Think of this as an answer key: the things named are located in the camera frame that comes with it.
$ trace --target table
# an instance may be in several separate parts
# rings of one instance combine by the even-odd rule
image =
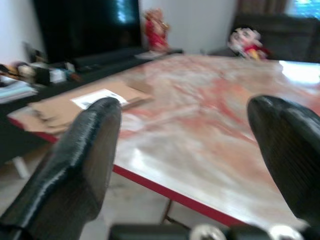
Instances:
[[[246,104],[275,95],[320,114],[319,75],[318,64],[198,55],[113,75],[151,84],[155,97],[123,113],[113,171],[227,226],[301,227],[264,164]],[[12,123],[23,111],[9,115]]]

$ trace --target cardboard box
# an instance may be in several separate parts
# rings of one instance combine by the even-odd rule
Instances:
[[[152,100],[152,87],[144,82],[108,81],[105,79],[72,91],[31,103],[33,111],[19,115],[19,122],[29,132],[58,134],[64,132],[77,115],[98,99],[119,99],[123,109]]]

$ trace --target tiled floor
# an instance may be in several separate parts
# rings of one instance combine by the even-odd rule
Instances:
[[[50,145],[24,156],[30,172],[33,172]],[[0,215],[23,188],[27,179],[19,178],[12,163],[0,167]],[[101,213],[88,223],[80,240],[105,240],[112,224],[158,224],[168,199],[120,175],[112,174]],[[170,217],[193,227],[201,223],[218,223],[183,205],[175,203]]]

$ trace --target window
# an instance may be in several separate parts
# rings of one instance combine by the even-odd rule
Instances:
[[[303,17],[320,19],[320,0],[292,0],[291,13]]]

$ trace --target red figurine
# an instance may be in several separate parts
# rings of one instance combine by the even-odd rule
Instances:
[[[155,52],[167,52],[169,45],[167,33],[169,25],[164,23],[161,9],[150,9],[145,13],[145,34],[148,38],[149,48]]]

